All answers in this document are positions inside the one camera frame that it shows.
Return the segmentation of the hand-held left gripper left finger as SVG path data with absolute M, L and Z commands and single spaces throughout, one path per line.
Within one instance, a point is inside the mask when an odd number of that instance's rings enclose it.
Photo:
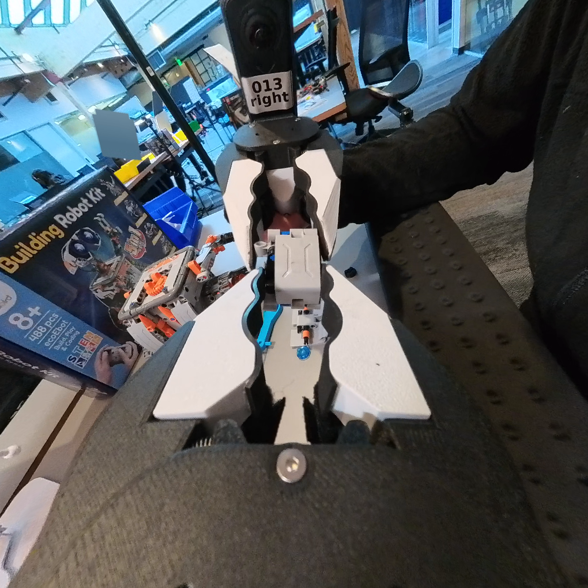
M 251 270 L 189 324 L 187 340 L 153 410 L 158 420 L 244 424 L 269 409 L 262 352 L 265 271 Z

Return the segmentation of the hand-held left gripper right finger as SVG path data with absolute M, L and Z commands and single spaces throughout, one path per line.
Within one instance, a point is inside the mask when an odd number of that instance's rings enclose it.
M 431 410 L 388 314 L 333 267 L 321 296 L 327 342 L 318 379 L 318 412 L 372 428 L 388 419 L 429 420 Z

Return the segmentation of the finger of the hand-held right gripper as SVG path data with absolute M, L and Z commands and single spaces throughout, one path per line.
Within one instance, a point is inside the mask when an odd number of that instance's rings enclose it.
M 255 243 L 265 240 L 264 222 L 270 209 L 264 209 L 269 185 L 263 163 L 238 159 L 231 164 L 224 191 L 224 209 L 232 227 L 234 242 L 244 265 L 252 270 L 256 265 Z
M 295 186 L 304 196 L 305 214 L 319 236 L 322 258 L 331 258 L 339 222 L 342 152 L 315 149 L 295 159 Z

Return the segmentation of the light grey toy block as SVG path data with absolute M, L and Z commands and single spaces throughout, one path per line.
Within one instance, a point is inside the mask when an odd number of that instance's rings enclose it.
M 268 230 L 268 263 L 273 263 L 277 306 L 289 310 L 290 346 L 305 361 L 314 347 L 324 344 L 324 301 L 321 295 L 322 259 L 316 229 Z

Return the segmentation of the person's right forearm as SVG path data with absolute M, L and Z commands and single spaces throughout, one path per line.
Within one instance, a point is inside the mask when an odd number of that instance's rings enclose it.
M 587 132 L 587 1 L 528 1 L 449 104 L 344 152 L 339 227 L 491 184 L 532 161 L 563 197 Z

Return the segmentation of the person's right hand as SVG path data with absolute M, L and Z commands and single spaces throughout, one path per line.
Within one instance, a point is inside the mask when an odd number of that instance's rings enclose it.
M 273 211 L 269 215 L 267 227 L 265 232 L 277 231 L 278 234 L 290 234 L 294 229 L 310 229 L 312 223 L 299 212 L 282 213 L 278 210 Z

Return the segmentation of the blue plastic bin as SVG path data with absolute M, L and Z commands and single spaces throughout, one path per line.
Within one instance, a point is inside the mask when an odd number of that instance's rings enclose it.
M 197 204 L 173 187 L 143 204 L 160 229 L 178 249 L 196 246 L 202 230 Z

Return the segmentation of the blue toy wrench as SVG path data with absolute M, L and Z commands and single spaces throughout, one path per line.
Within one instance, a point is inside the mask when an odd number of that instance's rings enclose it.
M 266 288 L 266 274 L 263 269 L 257 269 L 247 276 L 252 276 L 251 290 L 253 301 L 247 306 L 243 315 L 243 327 L 246 335 L 256 336 L 256 342 L 261 352 L 267 351 L 272 345 L 271 337 L 277 320 L 283 313 L 283 305 L 269 304 L 264 310 L 263 304 L 270 302 Z

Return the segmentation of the grey orange tracked toy robot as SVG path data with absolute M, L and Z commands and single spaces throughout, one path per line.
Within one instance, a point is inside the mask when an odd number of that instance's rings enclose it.
M 139 346 L 155 353 L 245 277 L 244 266 L 220 276 L 212 273 L 217 254 L 233 241 L 231 232 L 209 235 L 200 249 L 184 247 L 143 271 L 134 289 L 125 293 L 118 315 Z

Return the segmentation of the black perforated mat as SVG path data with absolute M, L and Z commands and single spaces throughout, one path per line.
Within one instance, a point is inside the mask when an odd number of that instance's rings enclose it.
M 372 225 L 393 315 L 476 399 L 570 587 L 587 587 L 587 401 L 444 208 Z

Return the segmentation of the yellow plastic bin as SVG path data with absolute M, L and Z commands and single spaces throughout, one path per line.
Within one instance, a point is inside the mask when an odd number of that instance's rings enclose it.
M 134 159 L 123 164 L 114 175 L 122 182 L 127 183 L 128 181 L 137 177 L 144 169 L 151 165 L 152 160 L 149 157 L 141 160 Z

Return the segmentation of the black office chair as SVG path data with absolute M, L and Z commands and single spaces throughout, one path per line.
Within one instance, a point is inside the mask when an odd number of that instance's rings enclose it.
M 409 5 L 409 1 L 362 1 L 358 58 L 364 87 L 346 95 L 346 121 L 355 124 L 359 137 L 347 143 L 348 148 L 394 132 L 374 128 L 385 109 L 397 117 L 400 128 L 413 122 L 412 109 L 401 100 L 419 88 L 423 68 L 410 59 Z

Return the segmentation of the blue robot kit box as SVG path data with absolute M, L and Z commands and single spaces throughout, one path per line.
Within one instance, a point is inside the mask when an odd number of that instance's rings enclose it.
M 1 367 L 115 393 L 142 351 L 125 293 L 170 237 L 108 168 L 60 187 L 1 236 Z

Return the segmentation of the white book stand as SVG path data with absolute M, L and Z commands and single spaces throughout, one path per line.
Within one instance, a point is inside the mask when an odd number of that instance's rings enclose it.
M 30 467 L 21 460 L 24 451 L 17 445 L 1 451 L 1 587 L 9 586 L 32 552 L 81 443 L 55 443 L 20 489 Z

